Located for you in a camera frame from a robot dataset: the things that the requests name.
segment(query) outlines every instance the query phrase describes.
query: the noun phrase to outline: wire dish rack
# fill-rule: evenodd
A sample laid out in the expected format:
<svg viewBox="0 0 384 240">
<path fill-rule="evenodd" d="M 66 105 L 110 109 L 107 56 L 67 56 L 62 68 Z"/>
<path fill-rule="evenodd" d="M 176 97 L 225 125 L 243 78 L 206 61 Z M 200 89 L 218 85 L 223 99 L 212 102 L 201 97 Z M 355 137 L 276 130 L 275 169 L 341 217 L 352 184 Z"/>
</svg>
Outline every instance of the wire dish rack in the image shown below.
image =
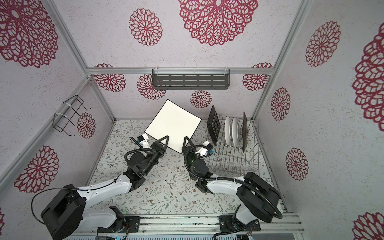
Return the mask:
<svg viewBox="0 0 384 240">
<path fill-rule="evenodd" d="M 260 148 L 258 144 L 258 139 L 255 134 L 255 127 L 258 127 L 258 122 L 254 120 L 247 119 L 248 125 L 248 135 L 247 135 L 247 144 L 245 152 L 243 152 L 243 138 L 242 138 L 242 127 L 243 119 L 237 118 L 239 122 L 239 144 L 234 146 L 233 141 L 231 145 L 226 144 L 225 135 L 224 135 L 224 122 L 227 116 L 219 115 L 218 119 L 220 121 L 220 131 L 217 139 L 217 144 L 214 147 L 213 151 L 215 152 L 210 157 L 205 159 L 207 166 L 212 169 L 214 173 L 218 175 L 226 176 L 238 176 L 246 175 L 247 172 L 254 172 L 260 175 L 259 170 L 259 153 Z M 233 117 L 230 117 L 230 122 L 232 125 Z M 207 140 L 212 142 L 209 133 L 207 135 Z"/>
</svg>

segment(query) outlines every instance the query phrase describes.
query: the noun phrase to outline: red flower pattern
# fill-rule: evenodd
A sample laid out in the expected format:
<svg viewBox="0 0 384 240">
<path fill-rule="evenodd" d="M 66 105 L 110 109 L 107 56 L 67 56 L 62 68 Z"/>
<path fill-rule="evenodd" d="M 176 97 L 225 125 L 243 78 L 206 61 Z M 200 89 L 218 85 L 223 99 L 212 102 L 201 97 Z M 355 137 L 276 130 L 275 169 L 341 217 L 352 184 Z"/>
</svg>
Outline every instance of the red flower pattern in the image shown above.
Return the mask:
<svg viewBox="0 0 384 240">
<path fill-rule="evenodd" d="M 325 63 L 340 41 L 340 26 L 330 21 L 321 25 L 308 42 L 305 57 L 308 65 L 317 67 Z"/>
<path fill-rule="evenodd" d="M 292 148 L 287 153 L 285 160 L 289 174 L 296 180 L 303 180 L 308 174 L 308 161 L 304 153 L 297 148 Z"/>
<path fill-rule="evenodd" d="M 200 43 L 223 45 L 244 32 L 258 7 L 257 0 L 179 0 L 184 28 Z"/>
<path fill-rule="evenodd" d="M 208 91 L 198 90 L 191 95 L 191 103 L 197 108 L 205 108 L 212 102 L 212 95 Z"/>
<path fill-rule="evenodd" d="M 83 138 L 90 138 L 95 133 L 95 119 L 90 113 L 82 113 L 77 121 L 77 130 Z"/>
<path fill-rule="evenodd" d="M 287 116 L 290 103 L 291 100 L 287 89 L 277 89 L 271 101 L 271 113 L 276 121 L 281 121 Z"/>
<path fill-rule="evenodd" d="M 1 236 L 1 231 L 3 230 L 4 225 L 5 225 L 4 214 L 1 212 L 1 207 L 0 207 L 0 236 Z"/>
<path fill-rule="evenodd" d="M 109 64 L 97 64 L 96 68 L 113 68 Z M 120 92 L 125 88 L 125 78 L 123 74 L 94 74 L 93 77 L 98 85 L 110 92 Z"/>
<path fill-rule="evenodd" d="M 37 193 L 50 185 L 58 169 L 57 153 L 49 146 L 43 146 L 13 185 L 21 192 Z"/>
<path fill-rule="evenodd" d="M 162 98 L 167 92 L 166 90 L 156 90 L 153 88 L 151 74 L 140 76 L 136 85 L 141 95 L 152 100 Z"/>
<path fill-rule="evenodd" d="M 253 66 L 253 68 L 272 68 L 270 63 L 259 63 Z M 251 91 L 257 91 L 263 89 L 265 82 L 268 80 L 268 74 L 246 74 L 243 77 L 243 85 L 246 89 Z"/>
<path fill-rule="evenodd" d="M 364 56 L 355 71 L 355 103 L 364 110 L 364 118 L 378 123 L 380 131 L 384 131 L 384 23 L 364 47 Z"/>
<path fill-rule="evenodd" d="M 163 35 L 161 23 L 156 15 L 148 9 L 137 9 L 129 19 L 129 29 L 133 37 L 144 46 L 153 46 Z"/>
<path fill-rule="evenodd" d="M 384 216 L 379 212 L 375 214 L 366 212 L 364 215 L 359 215 L 353 224 L 354 240 L 384 239 Z"/>
<path fill-rule="evenodd" d="M 56 58 L 59 37 L 40 1 L 1 1 L 0 23 L 0 51 L 5 60 L 39 68 Z"/>
</svg>

